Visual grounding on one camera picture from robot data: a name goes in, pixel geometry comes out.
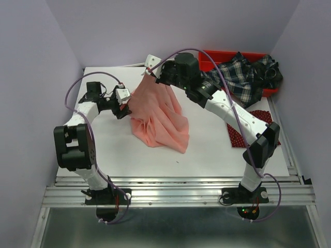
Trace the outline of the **pink pleated skirt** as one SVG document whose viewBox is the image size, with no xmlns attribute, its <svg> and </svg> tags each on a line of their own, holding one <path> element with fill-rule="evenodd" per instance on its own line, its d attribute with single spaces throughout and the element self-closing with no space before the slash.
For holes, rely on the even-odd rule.
<svg viewBox="0 0 331 248">
<path fill-rule="evenodd" d="M 189 143 L 189 122 L 170 86 L 157 84 L 144 75 L 128 101 L 132 134 L 148 147 L 166 146 L 185 153 Z"/>
</svg>

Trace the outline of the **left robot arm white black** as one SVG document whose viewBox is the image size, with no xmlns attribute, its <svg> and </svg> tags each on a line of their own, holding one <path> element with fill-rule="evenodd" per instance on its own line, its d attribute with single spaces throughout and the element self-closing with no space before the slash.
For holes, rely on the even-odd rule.
<svg viewBox="0 0 331 248">
<path fill-rule="evenodd" d="M 131 93 L 120 84 L 107 96 L 101 92 L 101 87 L 101 82 L 88 82 L 86 93 L 72 117 L 63 126 L 55 127 L 53 134 L 59 167 L 83 178 L 90 190 L 98 191 L 99 200 L 108 204 L 115 199 L 115 191 L 96 166 L 96 147 L 90 125 L 102 111 L 110 110 L 117 119 L 129 115 L 131 111 L 124 102 L 131 98 Z"/>
</svg>

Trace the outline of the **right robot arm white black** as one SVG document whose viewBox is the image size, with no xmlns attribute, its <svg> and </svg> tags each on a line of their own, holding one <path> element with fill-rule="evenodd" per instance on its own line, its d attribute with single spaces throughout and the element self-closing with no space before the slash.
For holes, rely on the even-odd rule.
<svg viewBox="0 0 331 248">
<path fill-rule="evenodd" d="M 173 60 L 153 58 L 146 67 L 146 73 L 153 75 L 156 83 L 182 89 L 189 100 L 220 117 L 242 135 L 246 166 L 238 196 L 245 202 L 255 198 L 265 165 L 278 146 L 279 125 L 254 117 L 234 102 L 225 85 L 202 74 L 198 60 L 191 53 L 177 53 Z"/>
</svg>

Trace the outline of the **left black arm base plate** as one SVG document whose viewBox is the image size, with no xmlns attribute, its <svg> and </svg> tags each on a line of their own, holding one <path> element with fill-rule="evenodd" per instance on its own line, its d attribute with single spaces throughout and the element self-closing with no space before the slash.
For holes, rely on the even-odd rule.
<svg viewBox="0 0 331 248">
<path fill-rule="evenodd" d="M 131 204 L 130 188 L 122 189 L 123 194 L 118 189 L 108 187 L 103 190 L 81 190 L 85 196 L 85 205 L 96 207 L 96 217 L 100 223 L 106 225 L 117 224 L 123 218 Z"/>
</svg>

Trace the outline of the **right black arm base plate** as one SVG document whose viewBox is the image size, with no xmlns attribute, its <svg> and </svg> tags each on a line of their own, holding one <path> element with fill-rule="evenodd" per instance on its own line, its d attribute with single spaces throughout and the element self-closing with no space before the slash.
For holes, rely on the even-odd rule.
<svg viewBox="0 0 331 248">
<path fill-rule="evenodd" d="M 223 206 L 237 205 L 237 213 L 244 220 L 256 221 L 260 214 L 260 204 L 269 203 L 265 187 L 254 192 L 244 188 L 223 188 L 219 196 L 219 203 Z"/>
</svg>

